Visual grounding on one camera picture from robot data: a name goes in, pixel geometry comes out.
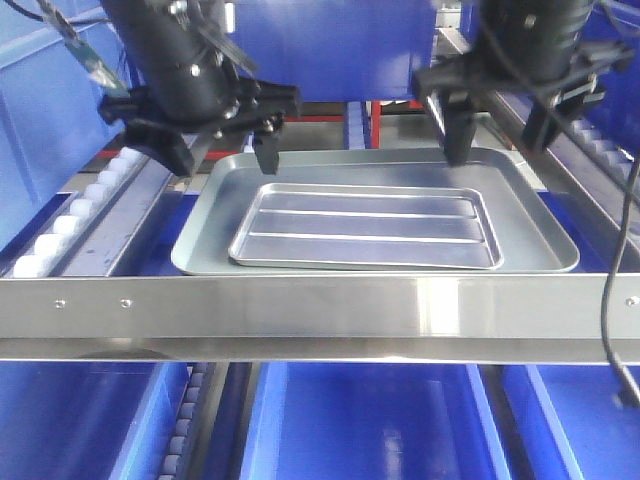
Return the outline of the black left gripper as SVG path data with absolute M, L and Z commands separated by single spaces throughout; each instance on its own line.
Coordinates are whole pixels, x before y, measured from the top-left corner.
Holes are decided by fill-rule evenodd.
M 301 109 L 300 89 L 249 77 L 148 77 L 126 97 L 99 104 L 109 124 L 125 124 L 124 145 L 155 160 L 174 175 L 190 175 L 194 158 L 184 134 L 225 135 L 253 131 L 261 172 L 276 175 L 284 118 Z

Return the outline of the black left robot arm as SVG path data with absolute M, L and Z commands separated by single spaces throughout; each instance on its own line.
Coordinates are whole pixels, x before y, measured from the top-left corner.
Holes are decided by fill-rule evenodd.
M 192 173 L 184 135 L 250 134 L 260 170 L 276 174 L 284 121 L 301 110 L 295 86 L 255 77 L 256 64 L 224 32 L 214 1 L 105 1 L 102 8 L 143 85 L 103 98 L 124 143 L 174 175 Z

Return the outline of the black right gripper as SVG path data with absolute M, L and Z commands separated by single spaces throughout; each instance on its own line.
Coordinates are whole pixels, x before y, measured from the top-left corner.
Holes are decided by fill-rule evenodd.
M 444 123 L 443 152 L 452 167 L 464 165 L 476 132 L 473 99 L 494 91 L 531 92 L 549 99 L 590 85 L 611 69 L 628 66 L 633 49 L 623 42 L 479 42 L 412 74 L 412 93 L 425 104 L 435 97 Z M 545 150 L 561 128 L 534 100 L 522 133 L 524 146 Z

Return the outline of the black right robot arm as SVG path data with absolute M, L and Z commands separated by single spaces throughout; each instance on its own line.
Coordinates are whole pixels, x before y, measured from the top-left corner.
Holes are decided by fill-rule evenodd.
M 255 80 L 247 55 L 200 1 L 107 1 L 103 8 L 145 81 L 124 110 L 128 147 L 186 176 L 194 161 L 184 134 L 252 132 L 260 170 L 277 172 L 277 136 L 300 109 L 297 88 Z M 533 95 L 522 138 L 534 151 L 601 100 L 600 73 L 625 66 L 632 50 L 620 41 L 581 40 L 592 9 L 589 1 L 484 1 L 470 50 L 412 74 L 417 100 L 439 97 L 449 165 L 469 158 L 476 92 Z

